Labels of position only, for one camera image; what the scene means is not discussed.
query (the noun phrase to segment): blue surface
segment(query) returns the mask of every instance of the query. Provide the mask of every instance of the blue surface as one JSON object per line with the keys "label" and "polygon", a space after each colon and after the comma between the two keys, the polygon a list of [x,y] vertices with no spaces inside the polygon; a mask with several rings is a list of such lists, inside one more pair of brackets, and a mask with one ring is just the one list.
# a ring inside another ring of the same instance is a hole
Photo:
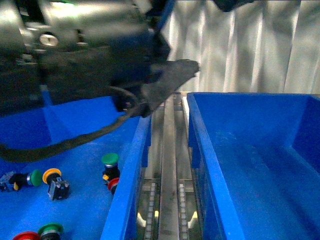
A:
{"label": "blue surface", "polygon": [[[48,106],[0,118],[0,142],[21,149],[46,146],[98,130],[119,115],[109,97]],[[20,232],[37,232],[49,222],[63,225],[62,240],[135,238],[136,223],[132,216],[137,206],[133,203],[139,192],[142,160],[147,165],[149,125],[149,117],[131,118],[110,134],[34,163],[8,163],[0,159],[1,176],[13,170],[27,173],[59,168],[62,177],[71,184],[70,196],[65,200],[51,201],[48,185],[44,183],[16,192],[0,192],[0,238],[11,240]],[[120,156],[121,176],[114,197],[102,180],[101,157],[110,152]],[[113,231],[104,230],[105,226]]]}
{"label": "blue surface", "polygon": [[187,98],[204,239],[320,239],[320,99]]}

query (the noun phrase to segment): black cable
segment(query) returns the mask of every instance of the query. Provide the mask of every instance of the black cable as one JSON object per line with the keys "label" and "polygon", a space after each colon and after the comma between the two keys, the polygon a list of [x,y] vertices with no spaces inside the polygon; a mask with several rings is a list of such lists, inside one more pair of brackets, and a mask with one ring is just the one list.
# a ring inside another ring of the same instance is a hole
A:
{"label": "black cable", "polygon": [[115,129],[119,128],[126,120],[135,114],[139,108],[138,98],[130,91],[119,87],[108,86],[99,89],[80,90],[74,95],[74,100],[93,99],[104,96],[119,96],[130,98],[133,101],[133,107],[125,114],[119,116],[112,124],[105,126],[97,131],[82,134],[72,139],[66,139],[59,143],[34,148],[34,149],[15,149],[7,148],[6,145],[0,144],[0,157],[8,162],[13,163],[31,163],[41,159],[49,158],[58,155],[64,151],[76,148],[82,144],[89,143],[103,135],[106,135]]}

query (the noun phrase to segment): white curtain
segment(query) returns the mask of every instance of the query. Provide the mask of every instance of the white curtain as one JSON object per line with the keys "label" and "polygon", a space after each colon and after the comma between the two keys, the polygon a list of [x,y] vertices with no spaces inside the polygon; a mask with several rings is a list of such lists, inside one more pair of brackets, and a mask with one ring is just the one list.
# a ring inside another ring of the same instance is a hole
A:
{"label": "white curtain", "polygon": [[320,1],[221,12],[211,0],[178,0],[163,34],[170,60],[200,63],[180,91],[320,94]]}

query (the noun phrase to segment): blue plastic bin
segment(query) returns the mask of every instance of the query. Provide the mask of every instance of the blue plastic bin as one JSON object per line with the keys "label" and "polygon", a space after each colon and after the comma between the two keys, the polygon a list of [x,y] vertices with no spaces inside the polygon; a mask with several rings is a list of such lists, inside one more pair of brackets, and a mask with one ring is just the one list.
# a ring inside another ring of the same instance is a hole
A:
{"label": "blue plastic bin", "polygon": [[[90,133],[112,123],[118,113],[101,97],[48,106],[0,118],[0,143],[36,148]],[[136,237],[137,196],[151,143],[150,118],[131,118],[114,132],[90,143],[33,163],[0,159],[0,175],[59,168],[70,182],[68,199],[51,201],[48,185],[0,192],[0,239],[11,240],[47,223],[63,225],[62,240],[122,240]],[[103,184],[101,157],[118,153],[120,180],[112,196]]]}
{"label": "blue plastic bin", "polygon": [[191,93],[205,240],[320,239],[320,99]]}

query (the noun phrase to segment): green push button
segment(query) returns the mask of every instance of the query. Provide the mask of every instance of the green push button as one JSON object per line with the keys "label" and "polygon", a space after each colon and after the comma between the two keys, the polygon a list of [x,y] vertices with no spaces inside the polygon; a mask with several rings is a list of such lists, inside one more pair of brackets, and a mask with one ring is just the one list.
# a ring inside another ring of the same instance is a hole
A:
{"label": "green push button", "polygon": [[42,173],[40,170],[36,169],[31,173],[30,182],[33,186],[39,187],[42,183]]}
{"label": "green push button", "polygon": [[101,158],[104,165],[114,165],[119,161],[119,155],[116,153],[107,153]]}
{"label": "green push button", "polygon": [[51,222],[51,223],[48,223],[46,225],[43,225],[39,229],[38,234],[41,236],[42,233],[44,233],[46,231],[51,231],[51,230],[54,230],[54,231],[59,232],[59,233],[62,233],[63,230],[64,230],[64,227],[59,223]]}

